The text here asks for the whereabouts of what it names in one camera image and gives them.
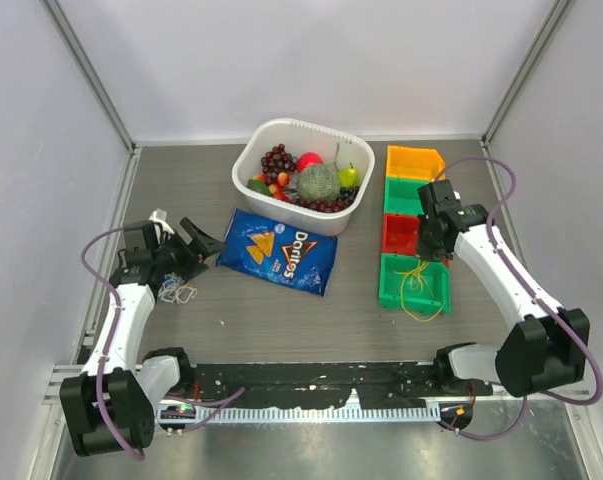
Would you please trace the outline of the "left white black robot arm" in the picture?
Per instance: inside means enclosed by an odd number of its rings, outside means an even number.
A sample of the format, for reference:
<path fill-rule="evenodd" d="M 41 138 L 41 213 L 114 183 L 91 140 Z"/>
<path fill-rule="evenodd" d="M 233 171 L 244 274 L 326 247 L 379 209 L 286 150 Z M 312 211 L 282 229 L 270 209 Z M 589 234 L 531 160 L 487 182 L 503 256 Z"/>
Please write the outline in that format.
<path fill-rule="evenodd" d="M 143 456 L 154 436 L 155 412 L 170 396 L 192 392 L 195 373 L 181 347 L 158 349 L 137 359 L 147 320 L 169 274 L 189 281 L 208 269 L 207 259 L 225 245 L 188 218 L 174 231 L 166 214 L 119 228 L 124 247 L 109 278 L 98 275 L 109 292 L 100 335 L 81 373 L 63 380 L 59 399 L 69 436 L 81 457 L 125 451 Z"/>

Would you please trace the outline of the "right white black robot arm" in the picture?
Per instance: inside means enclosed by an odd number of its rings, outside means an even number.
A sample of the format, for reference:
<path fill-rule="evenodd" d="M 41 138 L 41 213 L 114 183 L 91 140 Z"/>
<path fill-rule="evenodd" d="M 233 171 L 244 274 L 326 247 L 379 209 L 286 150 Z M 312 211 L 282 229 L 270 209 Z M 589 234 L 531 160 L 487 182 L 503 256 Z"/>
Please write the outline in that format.
<path fill-rule="evenodd" d="M 453 395 L 469 380 L 496 383 L 514 397 L 582 380 L 590 323 L 580 309 L 565 309 L 525 270 L 485 207 L 463 205 L 450 181 L 418 190 L 422 207 L 416 252 L 439 262 L 457 258 L 481 281 L 504 317 L 500 347 L 461 343 L 438 349 L 432 380 Z"/>

